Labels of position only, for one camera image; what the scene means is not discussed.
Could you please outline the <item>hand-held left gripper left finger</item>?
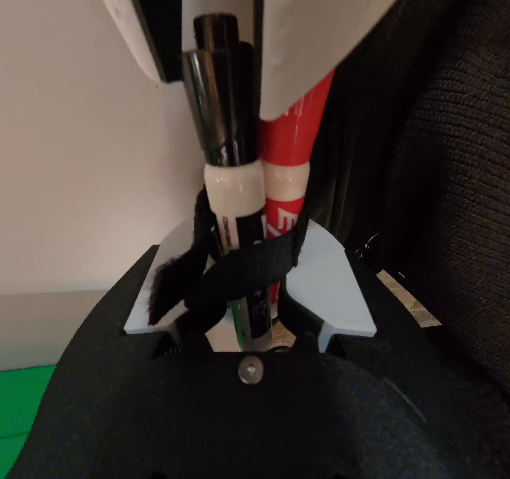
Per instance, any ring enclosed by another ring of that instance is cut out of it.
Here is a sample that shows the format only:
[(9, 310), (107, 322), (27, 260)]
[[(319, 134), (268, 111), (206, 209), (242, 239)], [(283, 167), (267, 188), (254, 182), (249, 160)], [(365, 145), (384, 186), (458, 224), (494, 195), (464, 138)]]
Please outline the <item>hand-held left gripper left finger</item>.
[(144, 279), (140, 292), (134, 302), (130, 315), (124, 325), (128, 335), (147, 334), (157, 331), (167, 331), (174, 320), (186, 311), (183, 301), (180, 301), (157, 324), (149, 325), (150, 293), (156, 271), (172, 259), (177, 259), (192, 246), (194, 225), (192, 219), (182, 221), (170, 231), (160, 243), (148, 273)]

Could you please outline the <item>person's dark green pants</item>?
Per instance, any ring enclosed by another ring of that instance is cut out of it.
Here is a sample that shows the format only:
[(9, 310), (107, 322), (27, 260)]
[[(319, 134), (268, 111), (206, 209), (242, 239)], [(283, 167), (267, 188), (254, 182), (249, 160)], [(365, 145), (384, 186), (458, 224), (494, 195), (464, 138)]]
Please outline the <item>person's dark green pants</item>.
[(340, 243), (378, 227), (399, 132), (458, 0), (396, 0), (335, 70), (311, 161), (312, 218)]

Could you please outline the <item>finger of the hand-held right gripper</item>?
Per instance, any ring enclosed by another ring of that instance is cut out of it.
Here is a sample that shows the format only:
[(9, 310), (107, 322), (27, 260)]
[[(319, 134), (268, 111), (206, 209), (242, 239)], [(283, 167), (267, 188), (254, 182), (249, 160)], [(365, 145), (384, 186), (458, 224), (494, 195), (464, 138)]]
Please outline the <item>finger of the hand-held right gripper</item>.
[(182, 80), (182, 0), (102, 0), (145, 75)]
[(370, 32), (396, 0), (264, 0), (260, 118), (287, 111)]

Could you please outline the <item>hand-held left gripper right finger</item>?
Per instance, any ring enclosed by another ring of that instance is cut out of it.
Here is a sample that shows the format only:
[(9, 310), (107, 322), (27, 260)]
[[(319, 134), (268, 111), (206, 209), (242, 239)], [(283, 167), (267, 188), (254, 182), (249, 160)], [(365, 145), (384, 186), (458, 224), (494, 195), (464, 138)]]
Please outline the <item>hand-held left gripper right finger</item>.
[(281, 282), (281, 322), (295, 336), (313, 335), (319, 352), (337, 335), (377, 333), (344, 247), (319, 224), (308, 225), (298, 264)]

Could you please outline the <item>person's black sweater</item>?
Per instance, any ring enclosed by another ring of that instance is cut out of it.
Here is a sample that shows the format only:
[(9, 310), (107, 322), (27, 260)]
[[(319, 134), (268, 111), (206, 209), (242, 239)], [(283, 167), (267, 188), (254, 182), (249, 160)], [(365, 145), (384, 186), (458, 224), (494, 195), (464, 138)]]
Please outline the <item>person's black sweater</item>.
[(509, 395), (509, 0), (460, 0), (444, 23), (399, 135), (381, 250)]

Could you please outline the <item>red dry erase marker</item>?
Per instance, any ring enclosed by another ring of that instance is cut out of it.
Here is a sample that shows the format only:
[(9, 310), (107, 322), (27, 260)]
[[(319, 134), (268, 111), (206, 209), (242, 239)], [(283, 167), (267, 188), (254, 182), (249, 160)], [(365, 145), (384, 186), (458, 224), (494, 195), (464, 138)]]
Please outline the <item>red dry erase marker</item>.
[(309, 161), (334, 75), (335, 70), (329, 72), (277, 119), (259, 121), (269, 240), (290, 232), (303, 210)]

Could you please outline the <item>green plastic bin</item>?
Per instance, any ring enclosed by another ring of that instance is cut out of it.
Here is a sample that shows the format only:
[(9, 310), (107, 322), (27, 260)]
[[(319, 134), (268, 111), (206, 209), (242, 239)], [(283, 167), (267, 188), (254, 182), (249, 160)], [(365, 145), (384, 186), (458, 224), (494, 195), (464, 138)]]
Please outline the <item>green plastic bin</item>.
[(19, 456), (56, 365), (1, 371), (1, 478)]

